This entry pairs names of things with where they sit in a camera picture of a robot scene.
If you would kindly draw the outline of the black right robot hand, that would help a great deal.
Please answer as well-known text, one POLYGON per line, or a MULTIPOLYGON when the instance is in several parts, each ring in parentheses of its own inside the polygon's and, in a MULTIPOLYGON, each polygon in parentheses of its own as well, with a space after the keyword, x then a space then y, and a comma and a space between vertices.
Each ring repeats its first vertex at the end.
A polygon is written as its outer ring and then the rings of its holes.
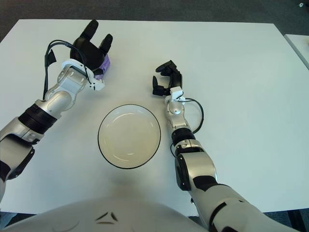
POLYGON ((182 88, 182 82, 183 82, 183 76, 180 73, 180 71, 177 69, 176 64, 170 60, 159 67, 156 68, 155 70, 156 73, 160 73, 161 76, 164 77, 169 77, 169 85, 167 88, 158 85, 157 78, 153 76, 153 95, 157 96, 169 96, 170 95, 170 90, 174 87, 180 87, 182 88))

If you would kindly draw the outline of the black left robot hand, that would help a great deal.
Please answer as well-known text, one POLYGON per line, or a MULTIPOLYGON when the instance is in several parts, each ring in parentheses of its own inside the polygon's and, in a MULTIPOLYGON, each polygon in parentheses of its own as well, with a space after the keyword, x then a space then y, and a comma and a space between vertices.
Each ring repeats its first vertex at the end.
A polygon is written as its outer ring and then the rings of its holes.
POLYGON ((74 41, 73 46, 76 47, 83 55, 85 65, 93 73, 96 79, 102 79, 104 73, 110 66, 108 57, 109 49, 111 48, 113 37, 107 34, 102 40, 99 47, 91 43, 98 28, 98 21, 91 20, 85 27, 81 35, 74 41))

